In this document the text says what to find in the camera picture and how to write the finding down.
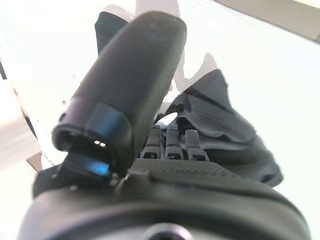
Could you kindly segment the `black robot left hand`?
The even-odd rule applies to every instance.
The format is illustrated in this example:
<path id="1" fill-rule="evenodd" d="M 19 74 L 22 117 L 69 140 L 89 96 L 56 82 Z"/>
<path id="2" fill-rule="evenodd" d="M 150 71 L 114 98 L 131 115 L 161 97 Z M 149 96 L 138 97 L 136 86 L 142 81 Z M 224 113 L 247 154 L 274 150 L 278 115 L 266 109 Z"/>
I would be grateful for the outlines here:
<path id="1" fill-rule="evenodd" d="M 309 240 L 274 190 L 272 154 L 233 108 L 219 69 L 160 106 L 187 38 L 179 18 L 102 12 L 98 59 L 52 131 L 64 161 L 40 171 L 20 240 Z"/>

